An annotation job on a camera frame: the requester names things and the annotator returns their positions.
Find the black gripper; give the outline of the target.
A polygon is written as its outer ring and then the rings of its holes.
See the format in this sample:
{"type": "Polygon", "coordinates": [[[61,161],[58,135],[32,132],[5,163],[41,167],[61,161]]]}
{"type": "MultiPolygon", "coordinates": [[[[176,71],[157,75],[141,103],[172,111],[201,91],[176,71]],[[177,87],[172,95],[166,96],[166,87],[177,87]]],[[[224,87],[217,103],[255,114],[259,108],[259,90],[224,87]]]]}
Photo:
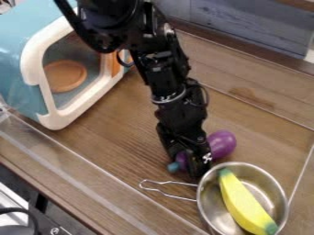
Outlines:
{"type": "Polygon", "coordinates": [[[156,134],[171,160],[179,152],[187,156],[187,173],[199,178],[211,168],[212,153],[201,123],[207,118],[208,95],[191,78],[177,91],[152,94],[156,109],[156,134]]]}

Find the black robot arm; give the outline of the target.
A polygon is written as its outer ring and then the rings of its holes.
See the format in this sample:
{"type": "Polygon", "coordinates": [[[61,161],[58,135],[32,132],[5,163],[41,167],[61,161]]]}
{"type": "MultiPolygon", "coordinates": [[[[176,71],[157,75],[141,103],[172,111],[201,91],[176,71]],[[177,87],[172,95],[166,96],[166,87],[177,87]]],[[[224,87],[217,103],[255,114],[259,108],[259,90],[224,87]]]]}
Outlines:
{"type": "Polygon", "coordinates": [[[152,0],[53,0],[68,24],[98,53],[129,52],[156,105],[156,133],[172,159],[181,157],[191,177],[211,167],[211,147],[201,123],[208,94],[191,79],[175,29],[152,0]]]}

